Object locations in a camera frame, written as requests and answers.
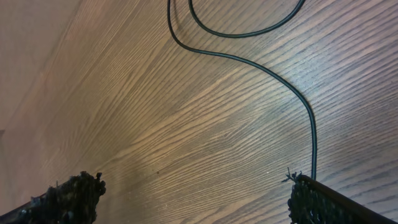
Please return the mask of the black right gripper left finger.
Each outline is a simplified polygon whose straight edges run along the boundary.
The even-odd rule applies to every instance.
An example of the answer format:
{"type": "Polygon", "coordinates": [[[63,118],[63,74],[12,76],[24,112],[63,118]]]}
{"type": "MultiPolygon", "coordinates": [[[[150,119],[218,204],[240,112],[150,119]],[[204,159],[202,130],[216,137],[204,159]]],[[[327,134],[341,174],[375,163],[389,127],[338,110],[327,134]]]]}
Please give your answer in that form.
{"type": "Polygon", "coordinates": [[[63,184],[49,187],[46,193],[1,215],[1,224],[92,224],[96,206],[106,192],[102,173],[95,176],[86,171],[71,176],[63,184]]]}

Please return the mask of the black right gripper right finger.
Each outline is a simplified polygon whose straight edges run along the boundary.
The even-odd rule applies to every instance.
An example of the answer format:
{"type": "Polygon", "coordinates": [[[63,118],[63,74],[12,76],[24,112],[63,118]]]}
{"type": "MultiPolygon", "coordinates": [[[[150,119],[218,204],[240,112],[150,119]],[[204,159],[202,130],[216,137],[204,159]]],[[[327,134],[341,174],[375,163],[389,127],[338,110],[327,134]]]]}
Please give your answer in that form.
{"type": "Polygon", "coordinates": [[[287,201],[296,224],[397,224],[301,173],[287,173],[294,184],[287,201]]]}

